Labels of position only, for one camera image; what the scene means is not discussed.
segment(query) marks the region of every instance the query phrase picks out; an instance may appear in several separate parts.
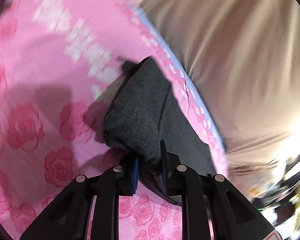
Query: bed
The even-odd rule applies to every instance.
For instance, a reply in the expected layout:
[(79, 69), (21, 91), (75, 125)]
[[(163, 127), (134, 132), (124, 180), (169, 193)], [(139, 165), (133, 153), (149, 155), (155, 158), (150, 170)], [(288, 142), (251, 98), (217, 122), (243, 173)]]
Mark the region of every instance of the bed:
[[(75, 176), (122, 153), (102, 123), (124, 60), (153, 56), (179, 107), (227, 176), (222, 139), (197, 90), (141, 8), (124, 0), (7, 0), (0, 15), (0, 223), (12, 239)], [(120, 239), (181, 239), (181, 208), (138, 185), (119, 200)]]

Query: beige fabric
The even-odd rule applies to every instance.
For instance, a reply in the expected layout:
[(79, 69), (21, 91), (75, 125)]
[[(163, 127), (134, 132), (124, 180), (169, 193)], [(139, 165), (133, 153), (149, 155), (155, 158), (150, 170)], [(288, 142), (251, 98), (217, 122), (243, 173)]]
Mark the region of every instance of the beige fabric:
[(295, 0), (144, 0), (224, 137), (230, 168), (300, 154)]

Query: pink floral fabric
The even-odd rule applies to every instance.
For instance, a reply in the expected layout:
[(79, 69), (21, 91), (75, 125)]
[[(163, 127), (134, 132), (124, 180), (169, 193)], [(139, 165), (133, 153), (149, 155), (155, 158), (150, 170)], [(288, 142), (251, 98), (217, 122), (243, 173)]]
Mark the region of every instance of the pink floral fabric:
[[(137, 9), (124, 0), (12, 1), (0, 16), (0, 223), (14, 240), (75, 176), (100, 175), (125, 154), (102, 137), (124, 79), (122, 58), (156, 59), (217, 172), (227, 175), (202, 101)], [(180, 240), (181, 228), (181, 208), (141, 183), (135, 196), (119, 199), (122, 240)]]
[(8, 123), (7, 141), (12, 148), (21, 148), (24, 152), (37, 149), (44, 132), (39, 113), (32, 103), (18, 105), (13, 109)]

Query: gray cloth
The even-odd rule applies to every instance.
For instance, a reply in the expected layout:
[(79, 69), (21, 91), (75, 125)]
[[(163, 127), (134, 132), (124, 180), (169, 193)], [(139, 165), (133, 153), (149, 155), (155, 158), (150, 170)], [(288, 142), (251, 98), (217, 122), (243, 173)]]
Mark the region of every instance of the gray cloth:
[(128, 77), (117, 92), (104, 120), (106, 145), (128, 149), (143, 156), (140, 180), (170, 203), (181, 198), (163, 194), (160, 140), (168, 152), (199, 174), (215, 174), (209, 147), (195, 133), (179, 109), (171, 84), (155, 61), (148, 57), (137, 65), (126, 62)]

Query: metal screw head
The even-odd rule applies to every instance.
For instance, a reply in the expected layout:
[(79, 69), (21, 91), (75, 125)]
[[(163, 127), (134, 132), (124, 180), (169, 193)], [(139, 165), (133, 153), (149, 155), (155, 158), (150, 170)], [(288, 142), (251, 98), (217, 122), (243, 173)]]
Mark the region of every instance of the metal screw head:
[(187, 170), (187, 167), (184, 166), (184, 165), (179, 165), (179, 166), (177, 167), (177, 170), (178, 170), (178, 171), (186, 171), (186, 170)]
[(113, 171), (114, 172), (121, 172), (121, 171), (123, 171), (123, 167), (120, 166), (120, 165), (114, 166), (113, 167)]
[(218, 182), (223, 182), (225, 180), (225, 177), (222, 176), (221, 174), (217, 174), (214, 179)]
[(85, 179), (86, 179), (85, 176), (79, 175), (79, 176), (77, 176), (77, 177), (75, 178), (75, 181), (76, 181), (76, 182), (84, 182)]

